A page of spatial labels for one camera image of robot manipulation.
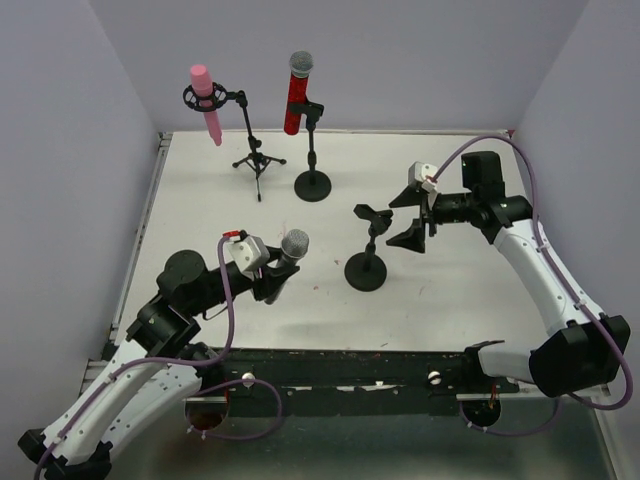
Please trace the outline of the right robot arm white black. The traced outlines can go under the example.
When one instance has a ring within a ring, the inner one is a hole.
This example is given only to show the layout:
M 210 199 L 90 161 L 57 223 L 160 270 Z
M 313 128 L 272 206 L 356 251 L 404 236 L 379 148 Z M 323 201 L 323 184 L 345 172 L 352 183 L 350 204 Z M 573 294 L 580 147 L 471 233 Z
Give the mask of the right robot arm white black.
M 630 337 L 626 320 L 605 314 L 579 287 L 534 223 L 529 201 L 507 195 L 497 153 L 472 152 L 461 160 L 462 193 L 439 193 L 434 165 L 409 168 L 406 188 L 389 205 L 416 206 L 419 215 L 388 245 L 423 253 L 438 226 L 468 223 L 516 272 L 548 338 L 538 347 L 496 340 L 468 348 L 479 375 L 532 383 L 550 398 L 613 381 L 621 366 L 616 355 Z

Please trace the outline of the black round base stand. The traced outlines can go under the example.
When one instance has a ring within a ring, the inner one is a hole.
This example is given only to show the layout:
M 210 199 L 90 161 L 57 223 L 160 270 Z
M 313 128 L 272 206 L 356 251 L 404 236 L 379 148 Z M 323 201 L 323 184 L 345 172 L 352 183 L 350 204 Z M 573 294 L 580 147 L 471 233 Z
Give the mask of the black round base stand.
M 387 277 L 384 261 L 376 254 L 376 239 L 387 232 L 392 224 L 391 210 L 375 211 L 367 204 L 357 204 L 354 214 L 369 222 L 369 241 L 363 252 L 354 254 L 347 261 L 344 276 L 348 284 L 361 292 L 379 289 Z
M 317 169 L 317 153 L 315 151 L 314 133 L 316 125 L 324 113 L 324 106 L 305 99 L 302 103 L 294 103 L 289 107 L 291 113 L 306 117 L 305 127 L 308 132 L 307 170 L 297 176 L 294 192 L 305 202 L 315 203 L 326 199 L 332 190 L 330 178 Z

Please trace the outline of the black tripod shock mount stand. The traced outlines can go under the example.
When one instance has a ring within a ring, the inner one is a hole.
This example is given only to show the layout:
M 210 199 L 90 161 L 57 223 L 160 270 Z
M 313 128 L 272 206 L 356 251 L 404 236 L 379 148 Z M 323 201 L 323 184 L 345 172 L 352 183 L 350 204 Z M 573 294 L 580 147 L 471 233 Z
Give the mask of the black tripod shock mount stand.
M 256 198 L 258 202 L 261 202 L 262 192 L 260 179 L 262 174 L 272 163 L 279 165 L 285 165 L 287 161 L 283 158 L 276 158 L 273 156 L 265 155 L 261 151 L 262 141 L 259 140 L 253 132 L 250 116 L 248 112 L 248 99 L 244 90 L 228 91 L 223 85 L 213 82 L 214 85 L 214 97 L 215 97 L 215 110 L 221 110 L 228 102 L 235 102 L 241 109 L 244 125 L 247 135 L 247 142 L 249 146 L 249 153 L 241 160 L 235 161 L 231 164 L 234 169 L 239 168 L 242 165 L 246 165 L 254 174 L 256 185 Z M 199 112 L 203 115 L 204 108 L 198 104 L 198 99 L 193 91 L 191 85 L 187 86 L 182 93 L 183 103 L 195 112 Z

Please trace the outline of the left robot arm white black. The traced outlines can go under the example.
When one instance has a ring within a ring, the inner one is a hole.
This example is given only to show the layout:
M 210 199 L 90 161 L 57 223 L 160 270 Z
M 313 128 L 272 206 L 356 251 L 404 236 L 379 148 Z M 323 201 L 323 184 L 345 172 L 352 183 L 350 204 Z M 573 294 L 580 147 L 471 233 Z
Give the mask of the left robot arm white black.
M 158 293 L 138 312 L 113 357 L 75 403 L 43 429 L 26 431 L 19 448 L 37 479 L 104 479 L 113 461 L 171 406 L 198 393 L 229 355 L 233 301 L 249 292 L 271 304 L 298 272 L 305 247 L 268 247 L 233 232 L 211 270 L 193 250 L 174 253 L 157 278 Z

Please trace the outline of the red glitter microphone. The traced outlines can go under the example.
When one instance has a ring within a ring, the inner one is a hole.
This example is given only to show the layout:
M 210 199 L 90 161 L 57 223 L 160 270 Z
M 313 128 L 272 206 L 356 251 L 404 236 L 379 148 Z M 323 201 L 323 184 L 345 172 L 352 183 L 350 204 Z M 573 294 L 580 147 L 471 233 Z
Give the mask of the red glitter microphone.
M 296 135 L 299 132 L 301 113 L 293 112 L 290 107 L 294 104 L 304 104 L 309 75 L 314 67 L 313 56 L 304 50 L 294 52 L 289 60 L 290 80 L 284 118 L 284 132 Z

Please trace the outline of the silver microphone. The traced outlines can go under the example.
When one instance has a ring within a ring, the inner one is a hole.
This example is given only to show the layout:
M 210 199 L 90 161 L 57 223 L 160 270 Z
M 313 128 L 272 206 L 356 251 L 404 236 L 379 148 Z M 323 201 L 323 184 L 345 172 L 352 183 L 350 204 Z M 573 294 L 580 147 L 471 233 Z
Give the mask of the silver microphone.
M 281 254 L 277 263 L 286 262 L 291 264 L 297 264 L 307 254 L 309 249 L 309 243 L 310 243 L 309 236 L 303 230 L 292 229 L 288 231 L 284 235 L 283 239 L 281 240 L 281 245 L 280 245 Z M 276 297 L 276 300 L 280 296 L 284 288 L 284 285 L 287 281 L 282 279 L 278 279 L 278 280 L 280 283 L 280 289 Z

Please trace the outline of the pink microphone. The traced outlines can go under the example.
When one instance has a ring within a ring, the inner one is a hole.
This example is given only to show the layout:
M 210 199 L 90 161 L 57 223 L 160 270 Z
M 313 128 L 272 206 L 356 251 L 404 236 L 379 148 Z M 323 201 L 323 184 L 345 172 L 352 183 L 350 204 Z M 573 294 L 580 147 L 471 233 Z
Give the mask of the pink microphone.
M 214 85 L 208 68 L 203 64 L 193 65 L 190 68 L 190 80 L 199 106 L 205 109 L 203 116 L 209 136 L 216 146 L 221 146 L 222 128 L 215 110 Z

